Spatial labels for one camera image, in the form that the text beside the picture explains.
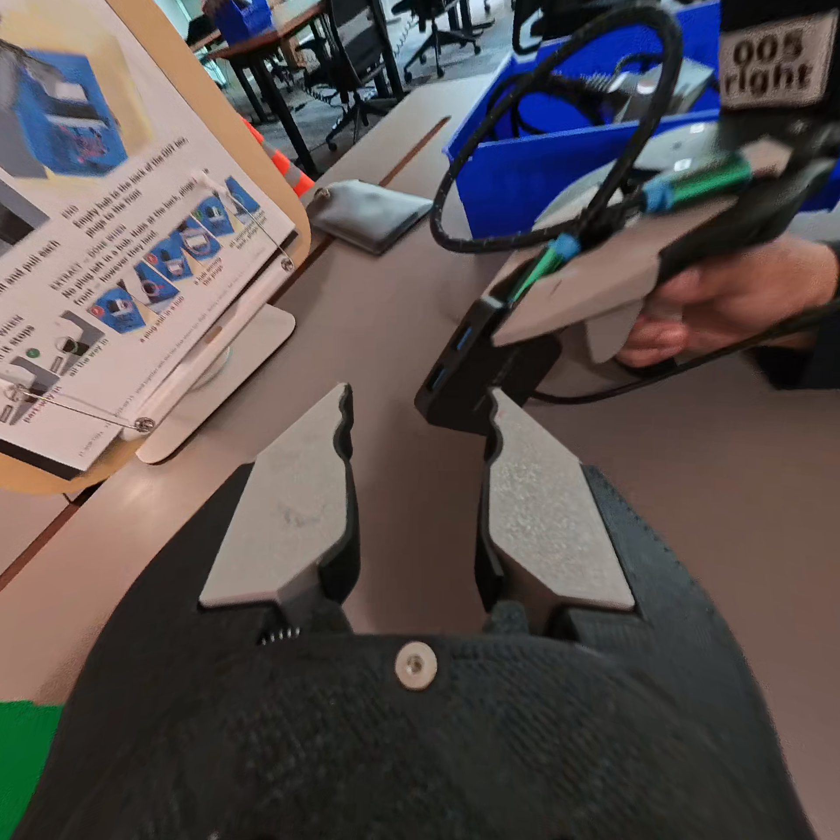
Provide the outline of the black office chair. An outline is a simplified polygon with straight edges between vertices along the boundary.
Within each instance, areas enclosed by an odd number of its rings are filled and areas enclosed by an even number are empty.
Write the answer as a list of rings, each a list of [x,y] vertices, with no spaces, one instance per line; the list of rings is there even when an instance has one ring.
[[[338,95],[342,115],[327,134],[330,152],[337,137],[352,130],[352,142],[369,128],[371,118],[383,119],[403,98],[396,84],[396,64],[379,2],[328,1],[329,58],[323,68]]]
[[[410,88],[485,70],[507,33],[502,2],[399,2],[392,11],[411,29],[398,60]]]

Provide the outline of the black braided cable green plugs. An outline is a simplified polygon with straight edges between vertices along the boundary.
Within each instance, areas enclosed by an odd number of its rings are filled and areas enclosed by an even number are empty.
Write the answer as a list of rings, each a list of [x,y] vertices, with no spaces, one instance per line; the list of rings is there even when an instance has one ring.
[[[612,78],[595,73],[570,77],[553,73],[534,82],[513,100],[483,137],[483,141],[512,140],[589,129],[619,120],[632,87],[627,75]]]
[[[486,132],[495,125],[513,100],[519,99],[534,82],[553,73],[564,74],[558,71],[558,67],[600,37],[636,25],[655,34],[659,52],[654,55],[633,54],[626,56],[626,59],[631,63],[647,62],[652,68],[658,67],[658,76],[648,96],[648,104],[642,107],[641,115],[629,119],[630,123],[637,124],[636,129],[615,161],[608,165],[604,182],[596,188],[588,204],[570,221],[540,230],[479,239],[450,237],[443,227],[443,211],[450,190],[456,184],[456,176],[482,142]],[[631,174],[636,169],[639,156],[648,141],[655,138],[655,130],[670,109],[677,90],[679,73],[686,60],[679,21],[654,4],[630,3],[612,8],[573,32],[567,39],[533,70],[520,73],[509,82],[496,86],[486,117],[449,164],[428,218],[434,240],[452,253],[481,254],[525,249],[535,245],[542,247],[532,259],[528,274],[509,293],[509,307],[515,306],[539,280],[592,249],[597,240],[606,241],[623,231],[627,219],[644,214],[675,213],[711,198],[736,195],[756,177],[745,153],[727,152],[701,159],[699,169],[659,174],[625,192],[624,187],[633,182]]]

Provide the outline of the small blue crate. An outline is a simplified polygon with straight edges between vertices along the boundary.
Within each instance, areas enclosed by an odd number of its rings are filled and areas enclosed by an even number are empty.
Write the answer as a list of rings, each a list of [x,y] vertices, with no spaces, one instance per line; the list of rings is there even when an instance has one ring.
[[[216,6],[212,17],[217,29],[231,46],[274,27],[267,1],[223,1]]]

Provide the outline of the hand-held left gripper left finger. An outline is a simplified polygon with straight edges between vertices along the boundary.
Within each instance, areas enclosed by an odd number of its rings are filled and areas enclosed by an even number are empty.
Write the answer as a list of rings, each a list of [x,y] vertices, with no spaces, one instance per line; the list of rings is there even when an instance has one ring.
[[[339,383],[250,467],[199,605],[268,605],[303,628],[328,603],[342,606],[361,573],[351,466],[353,391]]]

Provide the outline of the blue storage bin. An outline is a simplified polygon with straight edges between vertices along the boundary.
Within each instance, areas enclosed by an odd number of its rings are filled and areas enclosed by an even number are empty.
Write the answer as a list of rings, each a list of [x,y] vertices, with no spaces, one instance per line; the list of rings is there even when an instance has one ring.
[[[696,3],[674,14],[682,30],[685,58],[710,67],[717,75],[719,3]],[[565,40],[568,39],[543,41],[531,54],[514,53],[502,63],[487,90],[444,147],[450,163],[486,117],[496,86],[533,70]],[[609,76],[625,56],[658,52],[655,34],[636,25],[600,37],[568,59],[560,70],[572,77],[597,73]],[[665,115],[654,136],[685,128],[685,136],[699,138],[701,132],[696,126],[714,123],[718,111],[718,94],[707,89],[687,113]],[[611,165],[636,125],[613,122],[563,133],[482,141],[455,181],[472,237],[512,235],[530,229],[563,189],[599,167]],[[838,187],[837,163],[822,192],[803,206],[803,212],[832,212],[838,204]]]

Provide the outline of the person's right forearm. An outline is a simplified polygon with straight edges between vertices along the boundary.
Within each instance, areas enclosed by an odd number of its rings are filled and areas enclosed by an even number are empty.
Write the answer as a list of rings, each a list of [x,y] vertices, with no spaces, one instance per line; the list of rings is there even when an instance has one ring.
[[[838,243],[783,236],[759,273],[750,304],[759,330],[825,306],[838,304]],[[752,352],[755,363],[778,390],[839,388],[838,309],[818,323],[788,336],[767,339]]]

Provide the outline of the green storage bin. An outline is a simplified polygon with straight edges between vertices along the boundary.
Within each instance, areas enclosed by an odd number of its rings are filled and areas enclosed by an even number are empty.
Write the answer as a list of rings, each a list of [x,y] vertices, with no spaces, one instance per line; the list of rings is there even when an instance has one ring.
[[[63,706],[31,700],[1,703],[1,838],[11,838],[29,803]]]

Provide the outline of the orange traffic cone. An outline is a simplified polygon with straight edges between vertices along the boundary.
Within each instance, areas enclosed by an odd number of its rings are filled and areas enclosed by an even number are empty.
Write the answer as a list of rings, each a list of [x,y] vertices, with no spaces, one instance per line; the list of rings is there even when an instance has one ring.
[[[282,152],[270,145],[262,133],[260,133],[253,124],[241,117],[242,122],[250,134],[255,138],[255,141],[260,146],[262,151],[269,157],[271,163],[278,169],[278,172],[284,177],[292,191],[298,196],[306,195],[314,185],[312,178],[303,170],[299,169],[296,164],[292,163]]]

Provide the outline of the thin black cable copper plug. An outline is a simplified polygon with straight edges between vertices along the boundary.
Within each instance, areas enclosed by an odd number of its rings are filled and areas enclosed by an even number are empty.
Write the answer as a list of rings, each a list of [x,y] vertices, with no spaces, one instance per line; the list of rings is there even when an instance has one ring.
[[[798,316],[783,320],[782,322],[775,324],[772,328],[766,329],[749,339],[744,339],[740,342],[715,350],[711,353],[707,353],[685,363],[676,363],[671,361],[669,363],[669,367],[657,375],[643,377],[641,379],[636,379],[634,382],[629,382],[601,392],[586,395],[560,396],[545,392],[534,392],[531,395],[531,399],[551,406],[580,406],[598,403],[618,396],[624,396],[651,385],[666,382],[678,375],[694,371],[706,364],[719,361],[745,350],[750,350],[769,341],[787,338],[795,333],[805,332],[818,326],[822,321],[838,314],[838,312],[839,300],[835,298],[821,307],[805,310]]]

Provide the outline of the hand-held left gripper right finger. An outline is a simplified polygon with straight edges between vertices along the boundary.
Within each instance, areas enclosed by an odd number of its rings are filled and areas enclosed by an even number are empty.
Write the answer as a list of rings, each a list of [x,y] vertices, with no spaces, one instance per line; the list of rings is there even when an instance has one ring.
[[[517,602],[532,632],[567,607],[636,603],[581,461],[504,391],[489,392],[475,578],[491,614]]]

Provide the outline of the person's right hand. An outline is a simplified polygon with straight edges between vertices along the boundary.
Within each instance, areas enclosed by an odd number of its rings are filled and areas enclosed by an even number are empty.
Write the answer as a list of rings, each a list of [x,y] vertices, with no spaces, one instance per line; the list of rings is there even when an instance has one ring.
[[[640,369],[709,354],[827,304],[837,287],[830,246],[789,235],[705,259],[654,290],[616,359]]]

